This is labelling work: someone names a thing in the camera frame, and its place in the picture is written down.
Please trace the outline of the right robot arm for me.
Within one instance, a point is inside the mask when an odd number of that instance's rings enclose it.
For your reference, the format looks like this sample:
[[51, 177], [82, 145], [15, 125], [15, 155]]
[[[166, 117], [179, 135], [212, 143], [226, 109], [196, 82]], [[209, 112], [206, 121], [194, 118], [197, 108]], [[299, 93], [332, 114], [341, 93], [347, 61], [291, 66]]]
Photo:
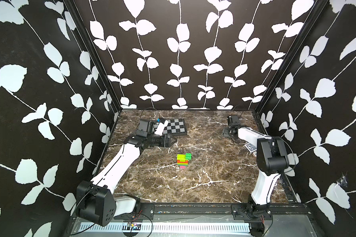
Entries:
[[267, 205], [279, 177], [289, 168], [285, 143], [279, 137], [268, 136], [242, 125], [236, 115], [228, 116], [227, 124], [223, 136], [244, 140], [247, 150], [256, 152], [259, 175], [251, 199], [255, 205]]

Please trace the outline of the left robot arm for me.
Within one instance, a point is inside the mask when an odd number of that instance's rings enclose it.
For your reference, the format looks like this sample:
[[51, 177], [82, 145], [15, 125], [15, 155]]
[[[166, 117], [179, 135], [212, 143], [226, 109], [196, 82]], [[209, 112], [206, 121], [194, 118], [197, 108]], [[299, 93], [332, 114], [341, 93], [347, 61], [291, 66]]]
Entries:
[[130, 165], [145, 149], [169, 148], [174, 143], [172, 139], [170, 134], [127, 137], [117, 155], [98, 175], [78, 185], [76, 216], [104, 227], [113, 217], [138, 210], [139, 198], [129, 195], [115, 198], [114, 190]]

